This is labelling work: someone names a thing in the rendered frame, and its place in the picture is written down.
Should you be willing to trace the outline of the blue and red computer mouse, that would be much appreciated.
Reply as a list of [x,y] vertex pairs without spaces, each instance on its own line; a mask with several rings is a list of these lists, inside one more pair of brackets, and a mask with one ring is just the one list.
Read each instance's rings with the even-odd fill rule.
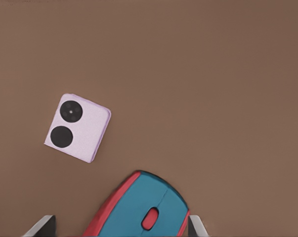
[[190,214],[180,193],[157,175],[136,170],[102,203],[85,237],[179,237]]

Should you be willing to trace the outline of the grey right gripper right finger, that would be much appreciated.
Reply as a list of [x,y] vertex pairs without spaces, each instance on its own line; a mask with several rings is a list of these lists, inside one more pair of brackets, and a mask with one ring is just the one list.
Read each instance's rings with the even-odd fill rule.
[[188,236],[210,237],[198,215],[189,215],[188,217]]

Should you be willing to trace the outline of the lilac folded flip phone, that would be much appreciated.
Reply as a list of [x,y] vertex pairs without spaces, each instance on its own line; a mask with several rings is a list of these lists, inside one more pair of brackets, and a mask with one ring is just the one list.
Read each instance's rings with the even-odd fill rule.
[[75,94],[62,95],[44,144],[91,163],[111,118],[111,111]]

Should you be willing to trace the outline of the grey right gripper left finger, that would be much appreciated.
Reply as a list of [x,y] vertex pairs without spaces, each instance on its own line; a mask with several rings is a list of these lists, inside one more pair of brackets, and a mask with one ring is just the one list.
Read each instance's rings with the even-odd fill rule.
[[43,216],[22,237],[56,237],[55,215]]

